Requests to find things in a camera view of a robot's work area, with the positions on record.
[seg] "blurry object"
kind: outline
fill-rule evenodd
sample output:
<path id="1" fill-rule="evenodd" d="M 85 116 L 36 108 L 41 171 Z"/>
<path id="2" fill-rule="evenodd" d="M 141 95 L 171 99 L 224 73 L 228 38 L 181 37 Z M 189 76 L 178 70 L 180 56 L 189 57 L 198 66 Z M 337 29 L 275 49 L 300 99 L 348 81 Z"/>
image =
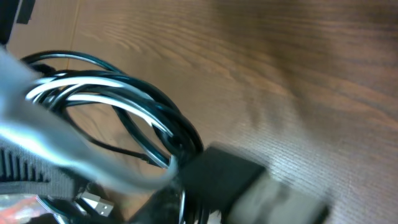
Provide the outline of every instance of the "blurry object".
<path id="1" fill-rule="evenodd" d="M 327 204 L 278 182 L 266 172 L 234 203 L 228 224 L 321 224 Z"/>
<path id="2" fill-rule="evenodd" d="M 35 195 L 0 195 L 0 224 L 27 223 L 32 217 L 49 213 Z"/>
<path id="3" fill-rule="evenodd" d="M 184 201 L 181 186 L 172 182 L 169 186 L 154 193 L 150 199 L 129 219 L 129 223 L 174 223 L 182 224 Z"/>

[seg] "white cable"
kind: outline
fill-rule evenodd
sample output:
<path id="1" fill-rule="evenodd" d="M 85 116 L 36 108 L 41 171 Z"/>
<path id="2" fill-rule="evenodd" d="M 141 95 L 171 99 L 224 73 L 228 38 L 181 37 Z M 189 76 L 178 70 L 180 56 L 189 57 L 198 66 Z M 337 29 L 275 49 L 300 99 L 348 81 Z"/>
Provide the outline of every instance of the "white cable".
<path id="1" fill-rule="evenodd" d="M 25 99 L 31 101 L 38 94 L 44 91 L 52 90 L 54 88 L 60 88 L 62 86 L 77 85 L 77 84 L 103 85 L 103 86 L 110 86 L 116 88 L 123 88 L 145 99 L 153 100 L 148 94 L 144 93 L 143 91 L 139 90 L 134 86 L 105 77 L 71 77 L 71 78 L 63 78 L 61 80 L 54 80 L 51 82 L 44 83 L 40 86 L 37 86 L 36 88 L 28 92 L 28 94 L 26 94 Z"/>
<path id="2" fill-rule="evenodd" d="M 40 78 L 38 80 L 35 80 L 33 82 L 33 85 L 43 85 L 44 83 L 51 82 L 52 80 L 56 79 L 56 77 L 45 77 L 45 78 Z"/>
<path id="3" fill-rule="evenodd" d="M 185 190 L 183 190 L 181 193 L 180 213 L 178 215 L 179 224 L 184 223 L 184 211 L 185 211 Z"/>
<path id="4" fill-rule="evenodd" d="M 58 74 L 55 74 L 54 76 L 55 76 L 55 77 L 61 77 L 61 76 L 64 76 L 64 75 L 66 75 L 66 74 L 67 74 L 67 72 L 58 73 Z"/>
<path id="5" fill-rule="evenodd" d="M 91 102 L 98 102 L 98 103 L 104 103 L 108 105 L 113 105 L 117 106 L 118 108 L 122 108 L 130 113 L 133 113 L 142 119 L 144 119 L 150 126 L 154 125 L 157 128 L 161 129 L 162 131 L 168 133 L 169 135 L 172 136 L 172 132 L 164 126 L 162 123 L 159 123 L 156 119 L 153 117 L 149 116 L 148 114 L 143 113 L 141 110 L 120 102 L 118 100 L 115 100 L 113 98 L 107 97 L 107 96 L 101 96 L 101 95 L 93 95 L 93 94 L 86 94 L 86 93 L 77 93 L 74 95 L 71 95 L 67 98 L 68 101 L 91 101 Z"/>
<path id="6" fill-rule="evenodd" d="M 102 64 L 98 63 L 96 60 L 92 60 L 92 59 L 89 59 L 87 57 L 82 57 L 82 56 L 78 56 L 78 55 L 71 55 L 71 54 L 54 54 L 53 56 L 58 57 L 58 58 L 73 58 L 73 59 L 77 59 L 77 60 L 82 60 L 82 61 L 85 61 L 85 62 L 92 63 L 94 65 L 97 65 L 97 66 L 99 66 L 101 68 L 106 68 Z"/>

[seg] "wood grain surface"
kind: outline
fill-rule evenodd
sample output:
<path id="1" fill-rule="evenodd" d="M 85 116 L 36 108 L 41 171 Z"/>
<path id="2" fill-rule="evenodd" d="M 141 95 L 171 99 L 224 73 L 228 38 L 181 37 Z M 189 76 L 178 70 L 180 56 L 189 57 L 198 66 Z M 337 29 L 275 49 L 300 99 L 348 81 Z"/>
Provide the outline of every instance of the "wood grain surface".
<path id="1" fill-rule="evenodd" d="M 7 48 L 16 57 L 43 50 L 71 48 L 79 0 L 36 0 L 28 24 L 16 24 Z M 58 69 L 67 67 L 68 59 L 48 60 Z"/>
<path id="2" fill-rule="evenodd" d="M 328 223 L 397 223 L 397 2 L 97 0 L 80 7 L 73 50 L 159 87 L 205 144 L 240 148 L 268 162 L 277 178 L 330 197 Z M 114 121 L 96 120 L 94 129 Z M 128 138 L 104 136 L 116 144 Z"/>

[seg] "cable bundle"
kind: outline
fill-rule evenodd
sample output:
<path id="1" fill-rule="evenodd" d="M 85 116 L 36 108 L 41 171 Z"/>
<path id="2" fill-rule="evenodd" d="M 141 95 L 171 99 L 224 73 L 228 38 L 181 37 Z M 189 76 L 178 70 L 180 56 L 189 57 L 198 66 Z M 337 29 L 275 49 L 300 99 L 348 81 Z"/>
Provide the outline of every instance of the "cable bundle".
<path id="1" fill-rule="evenodd" d="M 74 58 L 93 63 L 105 70 L 50 70 L 36 82 L 26 94 L 26 100 L 40 104 L 69 122 L 87 140 L 105 149 L 138 157 L 148 163 L 168 168 L 170 157 L 159 149 L 137 127 L 129 116 L 135 114 L 153 127 L 166 150 L 178 159 L 183 167 L 203 151 L 203 144 L 192 124 L 181 114 L 176 105 L 159 89 L 142 80 L 127 76 L 120 69 L 88 54 L 71 51 L 48 51 L 22 59 L 35 66 L 36 62 L 48 58 Z M 104 103 L 111 105 L 123 126 L 145 154 L 121 149 L 101 142 L 84 132 L 69 116 L 70 106 Z M 185 201 L 185 221 L 206 223 L 208 211 L 190 199 Z"/>

